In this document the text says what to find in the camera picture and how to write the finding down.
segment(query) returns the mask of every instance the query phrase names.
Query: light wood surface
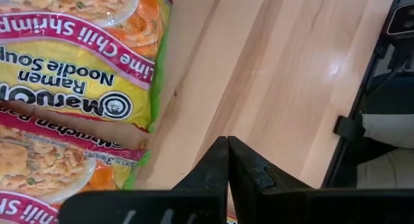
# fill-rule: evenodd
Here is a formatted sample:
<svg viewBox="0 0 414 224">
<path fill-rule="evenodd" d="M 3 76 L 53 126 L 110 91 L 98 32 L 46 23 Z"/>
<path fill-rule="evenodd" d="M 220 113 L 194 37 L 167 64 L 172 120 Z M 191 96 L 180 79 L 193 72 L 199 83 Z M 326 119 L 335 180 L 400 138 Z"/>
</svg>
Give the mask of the light wood surface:
<svg viewBox="0 0 414 224">
<path fill-rule="evenodd" d="M 171 188 L 219 135 L 319 187 L 334 123 L 351 109 L 391 3 L 174 0 L 162 118 L 136 187 Z M 129 125 L 19 108 L 130 148 L 148 138 Z"/>
</svg>

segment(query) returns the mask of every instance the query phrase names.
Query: wooden table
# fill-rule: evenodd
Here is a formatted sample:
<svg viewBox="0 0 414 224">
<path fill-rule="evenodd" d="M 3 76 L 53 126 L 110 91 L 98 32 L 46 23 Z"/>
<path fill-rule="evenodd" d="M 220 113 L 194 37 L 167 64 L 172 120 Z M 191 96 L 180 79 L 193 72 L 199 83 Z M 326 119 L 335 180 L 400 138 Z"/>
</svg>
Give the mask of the wooden table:
<svg viewBox="0 0 414 224">
<path fill-rule="evenodd" d="M 136 187 L 171 188 L 219 135 L 320 187 L 334 123 L 350 112 L 392 1 L 175 0 L 163 115 Z M 132 148 L 147 137 L 129 125 L 37 116 Z"/>
</svg>

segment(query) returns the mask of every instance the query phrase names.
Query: maruchan logo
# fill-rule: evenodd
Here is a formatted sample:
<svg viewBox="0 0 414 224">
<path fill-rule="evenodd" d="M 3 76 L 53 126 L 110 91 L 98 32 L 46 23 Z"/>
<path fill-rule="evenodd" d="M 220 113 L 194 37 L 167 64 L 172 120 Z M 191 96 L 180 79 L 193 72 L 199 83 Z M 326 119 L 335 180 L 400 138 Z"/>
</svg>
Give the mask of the maruchan logo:
<svg viewBox="0 0 414 224">
<path fill-rule="evenodd" d="M 54 94 L 45 89 L 34 91 L 23 85 L 9 87 L 8 84 L 0 84 L 0 101 L 3 100 L 21 100 L 27 104 L 56 109 L 79 109 L 85 114 L 107 117 L 111 120 L 125 120 L 133 110 L 131 99 L 118 91 L 108 92 L 95 100 L 78 95 Z"/>
</svg>

